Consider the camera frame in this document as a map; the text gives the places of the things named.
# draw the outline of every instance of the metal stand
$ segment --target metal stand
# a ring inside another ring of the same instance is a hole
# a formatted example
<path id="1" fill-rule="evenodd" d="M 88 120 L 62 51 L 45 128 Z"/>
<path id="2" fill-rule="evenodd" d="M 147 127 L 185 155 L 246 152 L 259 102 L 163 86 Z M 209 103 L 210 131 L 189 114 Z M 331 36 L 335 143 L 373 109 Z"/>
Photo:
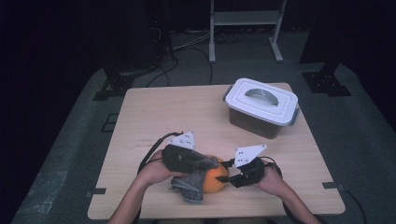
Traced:
<path id="1" fill-rule="evenodd" d="M 350 96 L 334 75 L 339 62 L 325 63 L 319 72 L 305 72 L 303 77 L 313 93 L 327 93 L 329 96 Z"/>
<path id="2" fill-rule="evenodd" d="M 274 35 L 269 38 L 271 48 L 278 63 L 283 62 L 283 57 L 277 46 L 277 38 L 282 24 L 283 15 L 287 0 L 282 0 L 280 10 L 271 11 L 231 11 L 215 12 L 215 0 L 210 2 L 210 40 L 209 40 L 209 61 L 216 61 L 215 52 L 215 26 L 218 25 L 263 25 L 274 24 L 276 26 Z"/>

